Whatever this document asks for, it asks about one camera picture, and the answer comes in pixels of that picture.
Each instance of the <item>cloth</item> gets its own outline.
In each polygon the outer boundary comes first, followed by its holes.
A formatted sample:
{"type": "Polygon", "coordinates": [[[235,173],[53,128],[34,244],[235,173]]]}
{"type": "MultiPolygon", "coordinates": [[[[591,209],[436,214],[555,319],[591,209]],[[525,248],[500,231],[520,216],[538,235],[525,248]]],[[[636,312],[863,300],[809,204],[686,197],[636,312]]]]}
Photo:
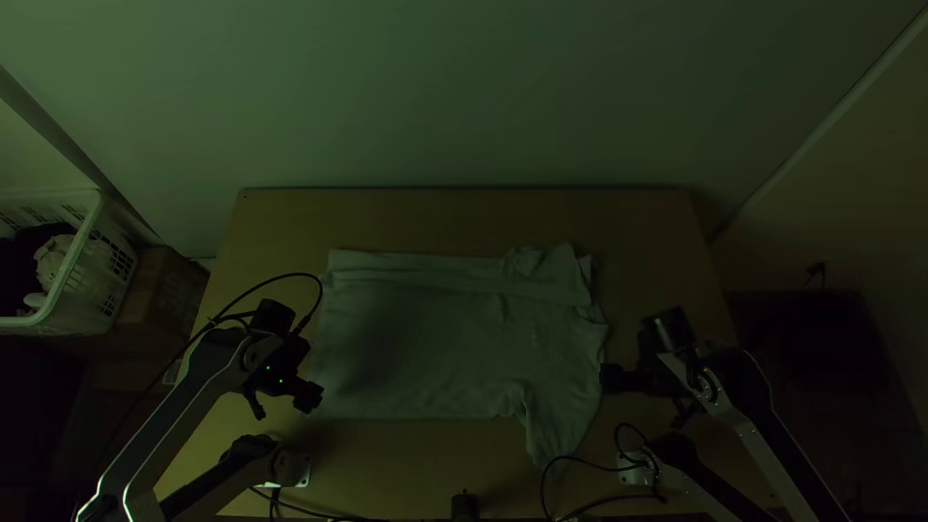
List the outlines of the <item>cloth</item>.
{"type": "Polygon", "coordinates": [[[519,418],[538,467],[599,405],[608,327],[569,245],[503,259],[332,250],[305,378],[320,419],[519,418]]]}

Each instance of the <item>wall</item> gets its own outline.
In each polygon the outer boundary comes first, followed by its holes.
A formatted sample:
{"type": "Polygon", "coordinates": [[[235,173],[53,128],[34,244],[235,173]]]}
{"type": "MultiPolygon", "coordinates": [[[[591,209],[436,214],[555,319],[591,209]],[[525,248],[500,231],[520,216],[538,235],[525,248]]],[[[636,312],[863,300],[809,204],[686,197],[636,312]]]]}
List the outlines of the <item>wall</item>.
{"type": "Polygon", "coordinates": [[[94,187],[96,184],[0,100],[0,192],[94,187]]]}
{"type": "Polygon", "coordinates": [[[8,0],[0,63],[188,256],[243,187],[687,185],[712,225],[925,3],[8,0]]]}
{"type": "Polygon", "coordinates": [[[928,427],[928,15],[712,243],[728,290],[863,290],[928,427]]]}

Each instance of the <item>table surface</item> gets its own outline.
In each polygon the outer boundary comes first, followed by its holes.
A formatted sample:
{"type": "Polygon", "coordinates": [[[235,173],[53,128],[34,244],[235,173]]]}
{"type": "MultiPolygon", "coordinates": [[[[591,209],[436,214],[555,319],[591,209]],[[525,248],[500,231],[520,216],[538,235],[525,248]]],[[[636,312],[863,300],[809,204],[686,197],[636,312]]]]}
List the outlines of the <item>table surface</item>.
{"type": "MultiPolygon", "coordinates": [[[[248,189],[239,194],[197,319],[252,284],[287,272],[321,274],[331,248],[500,257],[512,247],[574,245],[598,263],[596,294],[608,320],[606,359],[634,367],[639,320],[681,305],[700,337],[734,340],[711,259],[682,190],[651,189],[248,189]]],[[[261,298],[308,310],[308,279],[269,285],[261,298]]],[[[304,332],[312,339],[312,326],[304,332]]],[[[304,365],[311,360],[307,358],[304,365]]],[[[448,518],[450,498],[467,488],[484,517],[539,518],[540,471],[525,451],[515,419],[308,420],[286,397],[260,397],[268,417],[256,421],[237,394],[222,397],[159,481],[163,498],[214,465],[243,434],[269,433],[313,459],[310,485],[281,500],[330,513],[372,518],[448,518]]],[[[668,431],[668,400],[638,393],[605,396],[577,456],[614,466],[612,430],[632,422],[649,437],[668,431]]],[[[686,432],[703,459],[755,502],[774,502],[736,437],[711,419],[686,432]]],[[[607,473],[571,464],[548,486],[548,505],[565,514],[601,497],[642,492],[607,473]]],[[[612,503],[596,514],[695,512],[684,493],[670,502],[612,503]]],[[[267,501],[244,492],[223,515],[266,517],[267,501]]],[[[286,516],[300,516],[285,510],[286,516]]]]}

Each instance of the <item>white plastic basket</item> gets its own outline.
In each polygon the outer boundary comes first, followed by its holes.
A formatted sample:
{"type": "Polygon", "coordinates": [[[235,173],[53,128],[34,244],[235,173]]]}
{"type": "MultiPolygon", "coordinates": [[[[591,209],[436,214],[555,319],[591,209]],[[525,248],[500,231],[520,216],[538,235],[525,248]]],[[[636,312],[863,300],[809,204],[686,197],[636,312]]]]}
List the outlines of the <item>white plastic basket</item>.
{"type": "Polygon", "coordinates": [[[28,317],[0,317],[0,334],[101,334],[110,329],[136,261],[113,218],[113,205],[92,189],[0,196],[0,237],[60,221],[77,230],[42,308],[28,317]]]}

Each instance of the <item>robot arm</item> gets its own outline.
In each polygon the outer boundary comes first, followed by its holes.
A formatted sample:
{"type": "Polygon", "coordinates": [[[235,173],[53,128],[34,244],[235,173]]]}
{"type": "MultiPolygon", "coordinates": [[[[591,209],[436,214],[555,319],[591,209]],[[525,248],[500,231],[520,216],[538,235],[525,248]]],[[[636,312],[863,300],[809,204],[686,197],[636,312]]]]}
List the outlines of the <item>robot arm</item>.
{"type": "Polygon", "coordinates": [[[77,520],[203,520],[255,484],[306,486],[304,458],[267,436],[246,435],[190,484],[160,502],[154,493],[168,464],[223,394],[242,394],[258,419],[264,410],[256,392],[293,395],[304,413],[319,404],[322,388],[297,377],[309,345],[288,334],[293,317],[286,306],[265,300],[247,333],[207,332],[190,353],[187,374],[106,469],[77,520]]]}
{"type": "MultiPolygon", "coordinates": [[[[696,339],[679,308],[649,317],[639,334],[642,361],[631,380],[638,391],[693,399],[681,411],[681,427],[696,411],[732,428],[795,520],[849,520],[815,468],[773,411],[770,387],[754,359],[740,349],[700,358],[696,339]]],[[[611,378],[616,382],[615,368],[611,378]]],[[[702,462],[692,442],[671,433],[647,443],[643,452],[670,487],[700,496],[717,520],[774,520],[702,462]]]]}

